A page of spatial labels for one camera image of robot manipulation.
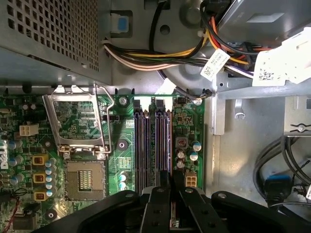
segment power connector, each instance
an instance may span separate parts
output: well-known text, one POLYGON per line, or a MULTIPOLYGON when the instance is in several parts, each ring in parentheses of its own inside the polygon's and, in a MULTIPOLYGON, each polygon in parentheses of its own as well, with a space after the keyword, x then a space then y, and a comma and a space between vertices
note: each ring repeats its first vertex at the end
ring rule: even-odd
POLYGON ((268 206, 281 203, 292 192, 292 179, 288 175, 269 176, 263 188, 268 206))
POLYGON ((214 15, 216 22, 219 22, 221 17, 231 5, 231 0, 205 0, 205 12, 214 15))

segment metal bracket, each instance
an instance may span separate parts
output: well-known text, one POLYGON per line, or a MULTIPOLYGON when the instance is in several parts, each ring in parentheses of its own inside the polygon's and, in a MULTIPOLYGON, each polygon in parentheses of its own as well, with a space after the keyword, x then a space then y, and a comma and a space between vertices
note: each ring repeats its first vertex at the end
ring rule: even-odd
POLYGON ((107 89, 103 86, 94 84, 94 94, 91 94, 80 87, 70 86, 63 87, 58 86, 51 95, 44 95, 43 102, 47 111, 47 115, 51 124, 51 129, 55 142, 58 146, 58 153, 64 156, 71 155, 76 151, 92 152, 93 155, 97 156, 98 160, 106 159, 106 155, 111 153, 111 132, 110 132, 110 118, 109 110, 115 104, 113 98, 108 93, 107 89), (105 91, 111 100, 111 104, 107 107, 107 127, 108 127, 108 145, 105 144, 102 120, 100 109, 98 106, 97 89, 100 88, 105 91), (100 131, 100 137, 97 139, 65 139, 60 136, 59 130, 61 129, 61 123, 57 119, 54 102, 80 102, 89 101, 93 104, 95 121, 94 126, 100 131))
POLYGON ((311 136, 311 98, 307 96, 285 98, 284 135, 311 136))
POLYGON ((244 120, 246 115, 242 109, 243 100, 236 99, 234 105, 234 118, 244 120))

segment metal clip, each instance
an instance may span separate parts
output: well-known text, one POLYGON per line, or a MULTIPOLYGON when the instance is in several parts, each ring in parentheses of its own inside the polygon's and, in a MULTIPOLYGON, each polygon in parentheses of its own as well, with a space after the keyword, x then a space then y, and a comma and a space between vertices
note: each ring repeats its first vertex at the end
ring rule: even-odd
POLYGON ((298 132, 298 133, 304 133, 306 131, 310 131, 311 130, 311 125, 306 125, 304 123, 300 123, 298 125, 293 125, 291 124, 290 126, 296 128, 294 130, 290 130, 290 132, 298 132))
POLYGON ((94 84, 94 94, 91 94, 80 87, 72 86, 66 87, 58 86, 51 95, 44 95, 43 102, 47 111, 47 115, 51 124, 51 129, 55 142, 58 146, 58 153, 73 154, 77 151, 92 152, 97 156, 98 160, 106 159, 106 155, 111 153, 111 132, 110 132, 110 118, 109 110, 115 104, 113 98, 108 93, 107 89, 103 86, 94 84), (97 89, 100 88, 110 98, 111 104, 107 107, 107 128, 108 128, 108 145, 105 144, 105 138, 103 133, 103 126, 101 120, 100 109, 98 105, 97 89), (89 101, 93 104, 94 109, 94 126, 98 128, 100 132, 100 138, 97 139, 65 139, 60 136, 59 130, 61 129, 61 123, 57 119, 54 102, 82 102, 89 101))

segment white label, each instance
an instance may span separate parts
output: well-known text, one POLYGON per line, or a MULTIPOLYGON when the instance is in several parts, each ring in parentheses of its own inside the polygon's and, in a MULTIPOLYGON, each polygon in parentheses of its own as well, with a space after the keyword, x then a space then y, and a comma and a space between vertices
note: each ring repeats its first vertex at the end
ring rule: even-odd
POLYGON ((221 49, 217 49, 203 67, 201 75, 204 78, 213 81, 216 74, 218 74, 218 72, 224 67, 229 58, 230 56, 228 54, 221 49))
POLYGON ((258 54, 254 70, 253 86, 284 86, 288 74, 284 67, 281 49, 262 51, 258 54))
POLYGON ((156 95, 171 95, 176 88, 176 85, 169 79, 165 79, 162 86, 156 91, 156 95))

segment screw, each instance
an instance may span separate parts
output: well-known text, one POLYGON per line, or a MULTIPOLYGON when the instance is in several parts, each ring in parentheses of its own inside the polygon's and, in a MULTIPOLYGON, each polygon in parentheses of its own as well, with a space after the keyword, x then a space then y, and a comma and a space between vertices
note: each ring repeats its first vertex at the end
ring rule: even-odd
POLYGON ((304 127, 303 125, 299 125, 299 126, 298 126, 298 130, 299 130, 300 132, 303 132, 303 131, 305 130, 305 127, 304 127))
POLYGON ((246 117, 246 115, 244 113, 236 113, 234 118, 244 120, 245 117, 246 117))
POLYGON ((186 192, 186 193, 192 193, 193 190, 192 190, 191 188, 186 188, 185 192, 186 192))
POLYGON ((224 194, 224 193, 219 193, 219 194, 218 194, 218 197, 219 197, 219 198, 222 198, 222 199, 225 199, 225 198, 227 198, 227 195, 224 194))
POLYGON ((65 152, 63 154, 64 159, 70 159, 70 154, 68 152, 65 152))
POLYGON ((125 105, 127 104, 127 98, 126 98, 126 97, 120 97, 119 103, 120 103, 122 106, 125 106, 125 105))
POLYGON ((194 100, 193 103, 197 106, 200 106, 202 104, 203 100, 199 99, 199 100, 194 100))

